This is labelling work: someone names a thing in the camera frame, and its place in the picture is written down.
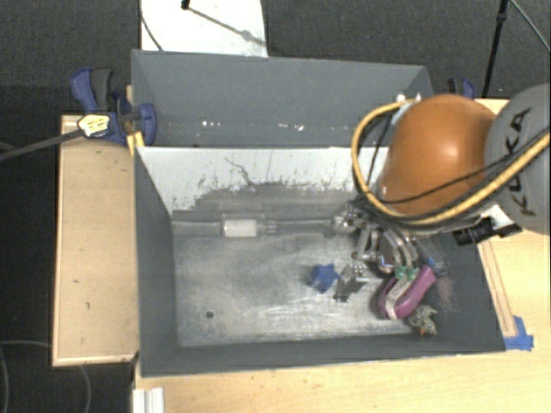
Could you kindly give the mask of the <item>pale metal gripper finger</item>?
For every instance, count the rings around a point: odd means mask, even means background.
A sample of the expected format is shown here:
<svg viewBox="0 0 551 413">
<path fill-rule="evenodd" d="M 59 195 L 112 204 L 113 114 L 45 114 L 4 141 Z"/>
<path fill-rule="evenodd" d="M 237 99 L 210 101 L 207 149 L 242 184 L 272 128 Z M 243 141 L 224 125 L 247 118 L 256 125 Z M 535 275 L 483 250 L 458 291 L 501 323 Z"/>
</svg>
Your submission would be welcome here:
<svg viewBox="0 0 551 413">
<path fill-rule="evenodd" d="M 333 299 L 337 302 L 346 303 L 349 301 L 350 296 L 357 293 L 362 288 L 362 283 L 356 280 L 339 280 L 337 282 L 337 288 L 333 295 Z"/>
<path fill-rule="evenodd" d="M 365 265 L 348 264 L 342 272 L 345 289 L 360 289 L 370 282 L 369 270 Z"/>
</svg>

